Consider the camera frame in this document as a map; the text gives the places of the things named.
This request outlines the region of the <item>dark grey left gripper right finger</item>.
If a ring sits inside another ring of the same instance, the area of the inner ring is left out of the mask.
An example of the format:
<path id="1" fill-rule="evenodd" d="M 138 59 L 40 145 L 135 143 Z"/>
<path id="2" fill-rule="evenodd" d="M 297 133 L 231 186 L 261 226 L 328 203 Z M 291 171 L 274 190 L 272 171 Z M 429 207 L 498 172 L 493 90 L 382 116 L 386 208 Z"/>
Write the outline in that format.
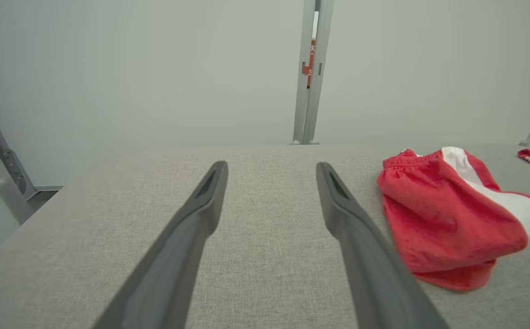
<path id="1" fill-rule="evenodd" d="M 334 168 L 316 166 L 323 218 L 338 240 L 360 329 L 446 329 L 448 324 Z"/>

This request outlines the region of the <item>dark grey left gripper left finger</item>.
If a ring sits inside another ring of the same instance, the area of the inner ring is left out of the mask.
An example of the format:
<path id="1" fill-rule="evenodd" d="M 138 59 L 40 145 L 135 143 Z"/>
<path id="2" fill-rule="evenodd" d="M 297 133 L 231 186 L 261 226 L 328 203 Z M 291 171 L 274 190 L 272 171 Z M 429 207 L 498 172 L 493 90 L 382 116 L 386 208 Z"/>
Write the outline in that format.
<path id="1" fill-rule="evenodd" d="M 215 233 L 228 164 L 212 164 L 96 321 L 96 329 L 183 329 L 206 240 Z"/>

